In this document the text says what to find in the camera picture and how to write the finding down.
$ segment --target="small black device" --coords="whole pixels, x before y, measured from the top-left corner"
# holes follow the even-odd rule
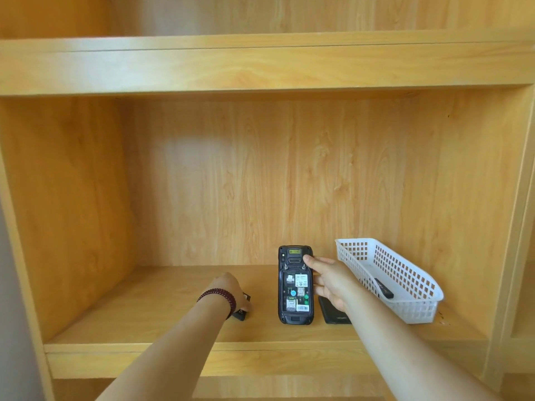
[[[244,293],[244,297],[247,301],[251,301],[251,296]],[[247,311],[244,310],[237,310],[232,314],[233,317],[238,318],[240,321],[245,320],[245,316],[247,315]]]
[[[376,278],[375,281],[377,281],[377,284],[379,285],[381,292],[386,298],[388,299],[394,298],[394,293],[391,292],[389,289],[387,289],[386,286],[383,283],[381,283],[381,281],[378,278]]]
[[[313,271],[303,261],[312,256],[310,246],[279,248],[279,319],[292,325],[314,320]]]
[[[337,310],[334,305],[325,297],[319,297],[319,306],[322,308],[323,319],[325,323],[351,323],[345,312]]]

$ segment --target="person's right hand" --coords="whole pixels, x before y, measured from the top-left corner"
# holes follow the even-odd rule
[[[359,285],[349,267],[339,260],[319,256],[305,255],[303,260],[319,273],[319,276],[314,276],[314,293],[328,298],[338,310],[345,312],[349,294]]]

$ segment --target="sticker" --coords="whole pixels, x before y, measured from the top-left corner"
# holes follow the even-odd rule
[[[295,311],[295,300],[286,299],[286,310]]]
[[[306,274],[296,274],[295,286],[296,287],[308,287],[308,276]]]

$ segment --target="wooden shelf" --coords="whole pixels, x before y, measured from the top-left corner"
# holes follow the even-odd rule
[[[392,31],[0,41],[0,96],[530,84],[535,35]]]
[[[227,321],[203,375],[376,372],[351,326],[323,321],[319,306],[307,327],[277,316],[276,266],[138,268],[67,330],[45,344],[55,378],[115,377],[187,312],[203,288],[224,270],[239,279],[255,310]],[[478,374],[487,339],[448,307],[434,323],[413,326],[438,350]]]
[[[527,263],[518,298],[513,338],[535,339],[535,263]]]

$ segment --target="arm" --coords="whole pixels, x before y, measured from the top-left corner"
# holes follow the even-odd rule
[[[347,313],[398,401],[501,399],[420,339],[345,264],[310,256],[305,263],[320,274],[315,276],[315,293]]]
[[[250,305],[229,273],[208,288],[225,289],[237,309]],[[97,401],[190,400],[204,363],[231,307],[218,294],[203,297],[163,337],[152,344],[97,398]]]

